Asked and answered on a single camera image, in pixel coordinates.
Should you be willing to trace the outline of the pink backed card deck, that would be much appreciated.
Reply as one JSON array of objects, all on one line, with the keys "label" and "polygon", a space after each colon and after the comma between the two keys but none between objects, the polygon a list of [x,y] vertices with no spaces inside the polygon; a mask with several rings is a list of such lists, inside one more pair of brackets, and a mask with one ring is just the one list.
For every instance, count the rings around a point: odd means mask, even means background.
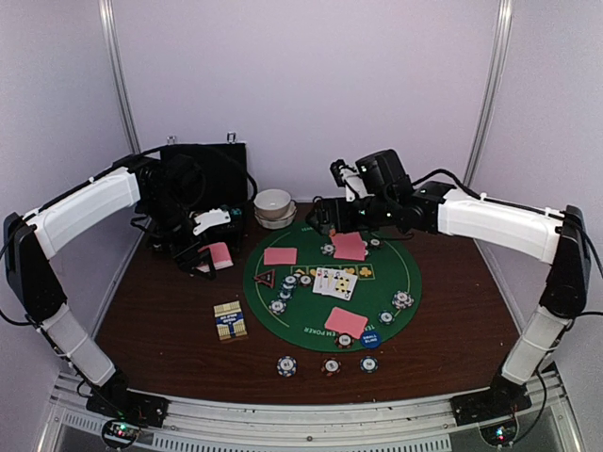
[{"label": "pink backed card deck", "polygon": [[231,253],[225,242],[216,242],[206,245],[199,249],[199,253],[203,253],[206,250],[209,251],[213,266],[216,270],[225,269],[234,265]]}]

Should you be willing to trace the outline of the dealt red card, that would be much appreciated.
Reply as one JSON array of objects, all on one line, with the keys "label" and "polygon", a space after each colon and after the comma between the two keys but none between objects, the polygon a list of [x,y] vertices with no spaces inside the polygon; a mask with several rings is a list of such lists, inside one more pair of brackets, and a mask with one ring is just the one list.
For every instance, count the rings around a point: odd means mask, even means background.
[{"label": "dealt red card", "polygon": [[264,250],[263,262],[265,266],[295,265],[298,250],[296,248],[268,247]]},{"label": "dealt red card", "polygon": [[365,330],[368,318],[339,307],[333,307],[324,328],[338,333],[346,333],[358,339]]},{"label": "dealt red card", "polygon": [[358,232],[335,234],[331,237],[334,245],[334,259],[363,262],[366,256],[366,246]]}]

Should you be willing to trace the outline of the single blue chip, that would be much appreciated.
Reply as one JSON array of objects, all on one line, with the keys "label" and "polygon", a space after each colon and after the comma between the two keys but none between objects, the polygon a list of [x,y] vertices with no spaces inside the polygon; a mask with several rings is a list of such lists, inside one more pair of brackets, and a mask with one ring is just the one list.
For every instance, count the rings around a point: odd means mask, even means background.
[{"label": "single blue chip", "polygon": [[394,315],[389,311],[381,311],[378,319],[383,325],[391,325],[395,321]]}]

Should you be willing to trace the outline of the blue small blind button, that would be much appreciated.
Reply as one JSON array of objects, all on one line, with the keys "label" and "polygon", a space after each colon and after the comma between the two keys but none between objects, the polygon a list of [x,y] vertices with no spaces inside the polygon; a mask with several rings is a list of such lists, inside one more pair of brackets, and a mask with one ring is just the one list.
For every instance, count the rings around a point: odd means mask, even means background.
[{"label": "blue small blind button", "polygon": [[364,331],[360,337],[361,345],[367,349],[375,349],[381,345],[383,339],[376,331]]}]

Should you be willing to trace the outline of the blue white chip stack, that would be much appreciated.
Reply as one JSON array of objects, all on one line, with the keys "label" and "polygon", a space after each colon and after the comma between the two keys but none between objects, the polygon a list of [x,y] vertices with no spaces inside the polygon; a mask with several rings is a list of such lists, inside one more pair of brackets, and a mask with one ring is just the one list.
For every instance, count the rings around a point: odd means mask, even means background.
[{"label": "blue white chip stack", "polygon": [[285,378],[294,376],[297,373],[297,360],[290,355],[282,356],[277,360],[277,373]]}]

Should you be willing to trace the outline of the dark blue green chip stack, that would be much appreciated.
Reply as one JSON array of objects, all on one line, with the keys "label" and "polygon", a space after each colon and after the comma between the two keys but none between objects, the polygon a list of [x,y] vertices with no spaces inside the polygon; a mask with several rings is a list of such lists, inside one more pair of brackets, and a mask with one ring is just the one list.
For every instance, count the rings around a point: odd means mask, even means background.
[{"label": "dark blue green chip stack", "polygon": [[360,369],[365,373],[374,373],[379,368],[379,362],[372,356],[365,356],[359,362]]}]

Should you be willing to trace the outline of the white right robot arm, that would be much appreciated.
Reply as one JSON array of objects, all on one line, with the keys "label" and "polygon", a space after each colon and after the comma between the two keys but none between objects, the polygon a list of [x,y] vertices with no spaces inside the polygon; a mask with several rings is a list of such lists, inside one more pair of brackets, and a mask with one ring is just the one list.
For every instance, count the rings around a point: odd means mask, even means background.
[{"label": "white right robot arm", "polygon": [[541,264],[547,273],[543,292],[533,312],[525,315],[519,339],[500,367],[503,380],[483,395],[482,405],[492,415],[504,414],[518,401],[517,385],[535,373],[587,304],[591,255],[583,217],[575,206],[562,211],[521,207],[428,182],[419,188],[391,185],[356,200],[318,198],[306,221],[329,236],[395,226],[403,233],[470,238],[485,250],[518,257],[522,268],[528,259]]}]

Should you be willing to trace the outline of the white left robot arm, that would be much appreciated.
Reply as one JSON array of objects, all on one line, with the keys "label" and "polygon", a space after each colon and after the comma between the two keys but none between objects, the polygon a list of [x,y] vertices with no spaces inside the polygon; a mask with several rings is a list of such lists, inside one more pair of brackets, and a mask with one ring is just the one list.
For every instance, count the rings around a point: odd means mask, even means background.
[{"label": "white left robot arm", "polygon": [[116,366],[70,309],[58,276],[62,261],[90,241],[106,219],[133,210],[152,221],[157,241],[180,270],[200,274],[201,266],[213,265],[202,239],[204,217],[192,214],[204,183],[201,167],[188,156],[163,161],[129,155],[44,205],[5,220],[8,285],[28,321],[85,379],[102,386],[98,400],[116,418],[135,410],[135,397],[109,382]]}]

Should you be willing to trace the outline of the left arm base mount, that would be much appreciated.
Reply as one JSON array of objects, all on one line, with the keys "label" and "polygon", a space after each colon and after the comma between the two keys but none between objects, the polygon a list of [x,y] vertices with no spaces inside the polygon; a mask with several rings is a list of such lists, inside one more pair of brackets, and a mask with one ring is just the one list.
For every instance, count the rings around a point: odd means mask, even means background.
[{"label": "left arm base mount", "polygon": [[139,427],[162,428],[169,405],[163,396],[130,390],[127,376],[117,369],[104,385],[91,386],[86,409]]}]

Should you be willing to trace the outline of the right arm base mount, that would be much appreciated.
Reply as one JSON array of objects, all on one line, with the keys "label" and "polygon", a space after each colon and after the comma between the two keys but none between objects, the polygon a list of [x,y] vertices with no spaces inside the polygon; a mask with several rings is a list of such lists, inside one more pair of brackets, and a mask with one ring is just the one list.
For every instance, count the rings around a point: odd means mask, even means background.
[{"label": "right arm base mount", "polygon": [[456,395],[450,400],[458,426],[509,416],[531,407],[525,383],[517,384],[496,374],[485,390]]}]

